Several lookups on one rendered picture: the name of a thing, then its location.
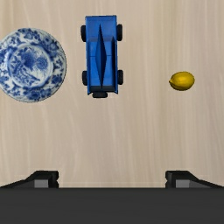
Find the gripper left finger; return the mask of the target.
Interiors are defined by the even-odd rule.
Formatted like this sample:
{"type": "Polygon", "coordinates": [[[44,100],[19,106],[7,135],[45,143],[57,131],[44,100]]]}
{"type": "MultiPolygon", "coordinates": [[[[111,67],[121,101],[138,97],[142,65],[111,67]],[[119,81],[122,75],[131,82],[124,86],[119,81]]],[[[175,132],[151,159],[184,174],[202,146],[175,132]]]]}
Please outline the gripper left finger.
{"type": "Polygon", "coordinates": [[[35,171],[28,178],[3,185],[3,188],[58,188],[58,178],[58,171],[35,171]]]}

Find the yellow lemon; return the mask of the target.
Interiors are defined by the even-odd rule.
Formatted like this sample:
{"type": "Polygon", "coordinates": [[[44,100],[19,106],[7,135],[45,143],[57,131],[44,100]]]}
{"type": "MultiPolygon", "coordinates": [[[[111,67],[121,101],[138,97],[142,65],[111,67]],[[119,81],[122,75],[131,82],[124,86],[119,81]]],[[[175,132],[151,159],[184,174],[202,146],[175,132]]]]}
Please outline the yellow lemon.
{"type": "Polygon", "coordinates": [[[171,87],[178,91],[186,91],[190,89],[194,82],[194,76],[185,71],[175,73],[169,80],[171,87]]]}

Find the blue and white plate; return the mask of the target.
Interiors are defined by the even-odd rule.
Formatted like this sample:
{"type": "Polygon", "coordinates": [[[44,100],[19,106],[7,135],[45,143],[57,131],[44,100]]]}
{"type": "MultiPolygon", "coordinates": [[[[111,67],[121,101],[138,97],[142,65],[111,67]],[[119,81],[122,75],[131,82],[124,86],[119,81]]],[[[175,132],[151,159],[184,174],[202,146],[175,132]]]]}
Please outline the blue and white plate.
{"type": "Polygon", "coordinates": [[[0,40],[0,89],[20,102],[54,95],[67,71],[60,42],[46,31],[21,28],[0,40]]]}

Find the blue toy car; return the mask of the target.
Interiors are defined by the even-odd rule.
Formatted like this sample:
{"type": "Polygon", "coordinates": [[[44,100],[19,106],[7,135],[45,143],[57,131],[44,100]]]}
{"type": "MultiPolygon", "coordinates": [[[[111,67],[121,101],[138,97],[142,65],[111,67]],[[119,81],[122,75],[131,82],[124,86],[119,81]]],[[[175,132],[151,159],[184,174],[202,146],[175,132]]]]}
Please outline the blue toy car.
{"type": "Polygon", "coordinates": [[[86,16],[80,35],[86,43],[87,69],[82,83],[94,98],[118,93],[123,84],[123,70],[118,69],[117,42],[123,40],[123,26],[113,16],[86,16]]]}

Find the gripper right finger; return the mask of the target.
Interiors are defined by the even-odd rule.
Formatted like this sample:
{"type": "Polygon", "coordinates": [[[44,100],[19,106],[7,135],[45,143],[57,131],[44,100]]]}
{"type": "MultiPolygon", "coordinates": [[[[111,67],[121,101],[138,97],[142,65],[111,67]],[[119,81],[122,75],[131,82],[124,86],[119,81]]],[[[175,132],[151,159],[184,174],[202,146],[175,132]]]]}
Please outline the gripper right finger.
{"type": "Polygon", "coordinates": [[[166,188],[221,188],[221,185],[198,179],[189,171],[166,171],[166,188]]]}

